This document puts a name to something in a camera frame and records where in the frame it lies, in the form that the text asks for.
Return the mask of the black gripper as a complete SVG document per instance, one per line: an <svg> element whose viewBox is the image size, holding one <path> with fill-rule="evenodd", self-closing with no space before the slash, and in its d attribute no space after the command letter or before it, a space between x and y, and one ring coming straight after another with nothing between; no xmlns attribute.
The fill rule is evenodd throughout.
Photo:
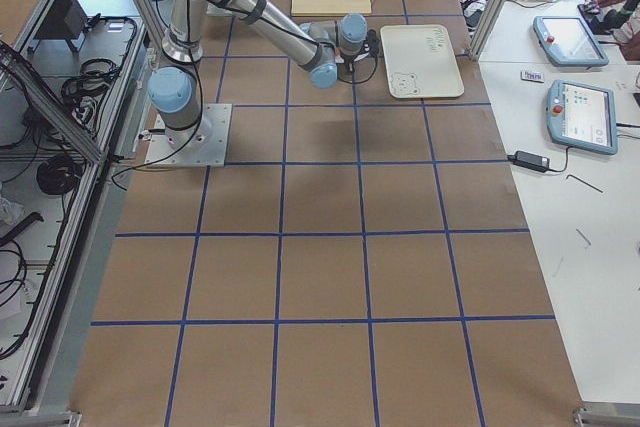
<svg viewBox="0 0 640 427"><path fill-rule="evenodd" d="M379 38L374 29L369 29L361 43L348 44L346 47L340 46L340 58L346 72L355 71L355 63L372 57L374 60L379 56Z"/></svg>

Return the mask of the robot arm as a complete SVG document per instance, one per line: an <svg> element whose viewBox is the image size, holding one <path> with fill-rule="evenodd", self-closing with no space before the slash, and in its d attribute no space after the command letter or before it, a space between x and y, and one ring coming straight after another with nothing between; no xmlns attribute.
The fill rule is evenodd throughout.
<svg viewBox="0 0 640 427"><path fill-rule="evenodd" d="M202 24L209 5L237 16L270 41L306 71L319 89L338 82L341 67L352 71L355 61L377 55L376 33L359 13L298 25L270 0L173 0L171 22L162 39L166 62L151 75L148 94L174 152L200 147L212 130L198 94L197 74L203 55Z"/></svg>

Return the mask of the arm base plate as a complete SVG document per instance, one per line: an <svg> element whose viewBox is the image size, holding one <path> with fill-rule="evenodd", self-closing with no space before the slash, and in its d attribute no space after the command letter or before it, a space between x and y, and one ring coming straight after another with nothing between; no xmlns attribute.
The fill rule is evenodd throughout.
<svg viewBox="0 0 640 427"><path fill-rule="evenodd" d="M151 135L145 163L152 168L224 167L231 117L231 104L207 103L200 127L192 136L192 130L167 130L157 114L154 127L163 132Z"/></svg>

